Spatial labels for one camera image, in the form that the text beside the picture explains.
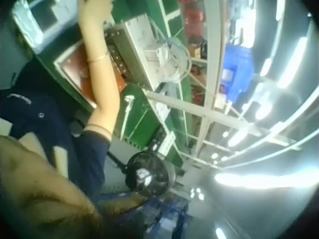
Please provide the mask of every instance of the gold bracelet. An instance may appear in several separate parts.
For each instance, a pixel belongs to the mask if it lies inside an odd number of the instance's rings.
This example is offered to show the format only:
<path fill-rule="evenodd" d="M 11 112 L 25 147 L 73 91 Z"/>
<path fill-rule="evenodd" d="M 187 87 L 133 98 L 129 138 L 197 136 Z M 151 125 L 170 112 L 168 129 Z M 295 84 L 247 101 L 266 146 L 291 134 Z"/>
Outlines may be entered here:
<path fill-rule="evenodd" d="M 93 63 L 93 62 L 97 62 L 97 61 L 100 61 L 100 60 L 102 60 L 104 57 L 106 57 L 107 55 L 109 54 L 109 51 L 107 51 L 103 56 L 99 56 L 98 58 L 95 58 L 95 59 L 93 59 L 93 60 L 87 60 L 88 61 L 88 63 L 90 64 L 90 63 Z"/>

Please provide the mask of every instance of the woman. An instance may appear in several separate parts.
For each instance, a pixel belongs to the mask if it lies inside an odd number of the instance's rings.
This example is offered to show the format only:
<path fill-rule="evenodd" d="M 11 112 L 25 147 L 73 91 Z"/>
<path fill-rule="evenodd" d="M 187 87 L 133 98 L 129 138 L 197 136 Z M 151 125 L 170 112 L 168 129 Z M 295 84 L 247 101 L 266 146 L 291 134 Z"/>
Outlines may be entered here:
<path fill-rule="evenodd" d="M 54 100 L 13 88 L 0 104 L 1 199 L 44 238 L 123 238 L 93 204 L 120 107 L 103 33 L 112 3 L 79 0 L 78 8 L 97 107 L 73 139 Z"/>

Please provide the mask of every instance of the blue container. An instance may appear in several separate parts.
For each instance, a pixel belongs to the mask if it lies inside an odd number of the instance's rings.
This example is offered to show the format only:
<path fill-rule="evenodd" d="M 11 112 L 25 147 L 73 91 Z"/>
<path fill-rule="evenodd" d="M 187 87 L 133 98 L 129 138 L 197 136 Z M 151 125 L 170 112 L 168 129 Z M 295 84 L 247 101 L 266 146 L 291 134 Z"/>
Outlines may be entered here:
<path fill-rule="evenodd" d="M 251 49 L 227 44 L 221 87 L 227 100 L 235 103 L 242 92 L 248 90 L 254 74 Z"/>

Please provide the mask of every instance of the green workstation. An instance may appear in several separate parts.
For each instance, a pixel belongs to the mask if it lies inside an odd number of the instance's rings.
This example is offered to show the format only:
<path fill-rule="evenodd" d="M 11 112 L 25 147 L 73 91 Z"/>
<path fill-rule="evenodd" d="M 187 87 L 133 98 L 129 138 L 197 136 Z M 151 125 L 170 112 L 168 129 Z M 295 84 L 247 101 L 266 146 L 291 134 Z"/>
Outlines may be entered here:
<path fill-rule="evenodd" d="M 163 0 L 163 7 L 166 14 L 173 12 L 179 8 L 177 0 Z M 113 2 L 114 8 L 112 17 L 115 24 L 126 21 L 130 18 L 138 16 L 140 14 L 147 13 L 147 15 L 153 19 L 159 29 L 167 36 L 167 31 L 164 22 L 163 10 L 158 0 L 140 0 L 138 2 L 133 0 L 115 0 Z M 178 16 L 168 21 L 171 35 L 176 34 L 177 37 L 186 44 L 186 38 L 184 36 L 182 17 Z M 81 39 L 80 30 L 77 25 L 74 25 L 67 29 L 64 33 L 59 35 L 52 43 L 50 43 L 40 54 L 36 55 L 40 63 L 47 69 L 53 79 L 72 96 L 82 107 L 82 110 L 91 112 L 93 107 L 84 99 L 84 97 L 78 93 L 67 80 L 65 80 L 57 72 L 53 62 L 54 60 L 64 52 L 69 46 L 78 42 Z M 191 101 L 191 87 L 190 79 L 186 77 L 181 82 L 181 88 L 183 92 L 183 100 Z M 128 84 L 121 92 L 121 109 L 118 115 L 118 120 L 115 129 L 115 135 L 119 136 L 124 120 L 126 102 L 124 97 L 126 95 L 134 95 L 135 101 L 130 112 L 127 125 L 124 133 L 124 140 L 129 144 L 137 147 L 138 149 L 145 149 L 149 145 L 150 141 L 156 135 L 160 128 L 160 121 L 152 110 L 147 98 L 145 97 L 141 88 L 136 85 Z M 188 133 L 192 132 L 192 117 L 185 114 L 184 119 L 181 111 L 171 109 L 169 116 L 165 120 L 169 130 L 173 130 L 176 134 L 175 143 L 180 150 L 187 150 L 186 137 L 185 137 L 185 124 L 186 120 Z M 183 159 L 178 154 L 174 147 L 168 152 L 166 160 L 171 161 L 175 166 L 181 167 Z"/>

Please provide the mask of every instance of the navy polo shirt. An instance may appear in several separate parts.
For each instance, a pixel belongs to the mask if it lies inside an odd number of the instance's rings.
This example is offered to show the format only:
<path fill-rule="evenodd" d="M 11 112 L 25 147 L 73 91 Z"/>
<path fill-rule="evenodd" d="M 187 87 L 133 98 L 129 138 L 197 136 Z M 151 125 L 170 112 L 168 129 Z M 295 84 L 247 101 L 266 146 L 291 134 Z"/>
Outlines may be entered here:
<path fill-rule="evenodd" d="M 68 179 L 93 202 L 98 199 L 110 146 L 105 137 L 92 131 L 85 131 L 78 138 L 73 137 L 55 100 L 31 91 L 14 90 L 2 99 L 0 119 L 0 122 L 9 124 L 7 134 L 18 140 L 28 133 L 35 134 L 48 162 L 56 168 L 53 149 L 58 147 L 65 151 Z"/>

